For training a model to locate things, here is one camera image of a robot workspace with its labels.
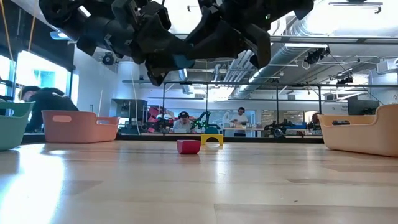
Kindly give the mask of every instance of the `pink plastic bin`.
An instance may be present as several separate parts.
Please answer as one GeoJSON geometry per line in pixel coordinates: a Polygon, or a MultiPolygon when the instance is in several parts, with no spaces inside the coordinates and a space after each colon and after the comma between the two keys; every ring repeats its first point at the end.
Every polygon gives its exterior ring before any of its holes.
{"type": "Polygon", "coordinates": [[[117,117],[97,118],[94,113],[82,111],[43,111],[42,113],[47,142],[106,142],[115,140],[118,132],[117,117]]]}

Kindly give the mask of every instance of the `yellow block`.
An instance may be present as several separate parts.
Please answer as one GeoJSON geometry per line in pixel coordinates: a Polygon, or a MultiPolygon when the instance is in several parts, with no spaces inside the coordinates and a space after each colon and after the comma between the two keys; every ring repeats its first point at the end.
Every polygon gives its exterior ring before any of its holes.
{"type": "Polygon", "coordinates": [[[201,145],[204,146],[209,138],[217,139],[220,146],[224,144],[224,136],[222,134],[202,134],[200,136],[201,145]]]}

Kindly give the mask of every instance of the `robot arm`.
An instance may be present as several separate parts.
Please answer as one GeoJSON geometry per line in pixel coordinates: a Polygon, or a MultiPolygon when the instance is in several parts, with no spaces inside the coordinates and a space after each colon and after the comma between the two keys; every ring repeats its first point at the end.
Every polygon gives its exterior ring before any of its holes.
{"type": "Polygon", "coordinates": [[[198,0],[202,19],[185,40],[168,31],[167,9],[151,0],[39,0],[39,6],[47,22],[77,41],[80,50],[93,55],[101,47],[145,63],[156,86],[169,71],[191,68],[196,59],[237,58],[244,50],[254,52],[255,67],[264,67],[271,59],[271,22],[290,11],[302,19],[313,9],[313,0],[215,2],[198,0]]]}

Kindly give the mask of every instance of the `storage bin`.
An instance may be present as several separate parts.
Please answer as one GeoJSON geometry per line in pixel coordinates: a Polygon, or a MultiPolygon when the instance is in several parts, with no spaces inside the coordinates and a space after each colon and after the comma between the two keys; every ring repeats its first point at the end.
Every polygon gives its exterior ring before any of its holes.
{"type": "Polygon", "coordinates": [[[374,116],[318,115],[329,149],[398,157],[398,105],[383,105],[374,116]],[[334,126],[333,122],[347,125],[334,126]]]}
{"type": "Polygon", "coordinates": [[[43,121],[47,142],[94,143],[115,140],[119,118],[83,111],[43,111],[43,121]]]}
{"type": "Polygon", "coordinates": [[[0,151],[19,146],[34,103],[0,102],[0,109],[11,109],[12,116],[0,116],[0,151]]]}

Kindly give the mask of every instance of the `man in white shirt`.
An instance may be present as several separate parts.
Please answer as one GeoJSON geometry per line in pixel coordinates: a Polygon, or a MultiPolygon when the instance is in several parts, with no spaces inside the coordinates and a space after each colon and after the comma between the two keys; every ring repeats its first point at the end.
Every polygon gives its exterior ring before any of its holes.
{"type": "Polygon", "coordinates": [[[178,120],[174,121],[173,129],[185,129],[187,133],[191,133],[192,122],[189,120],[189,114],[185,111],[178,115],[178,120]]]}
{"type": "MultiPolygon", "coordinates": [[[[244,114],[244,108],[240,107],[238,109],[238,113],[232,116],[232,123],[235,125],[246,125],[248,122],[248,117],[244,114]]],[[[243,130],[236,130],[234,133],[234,137],[246,137],[246,131],[243,130]]]]}

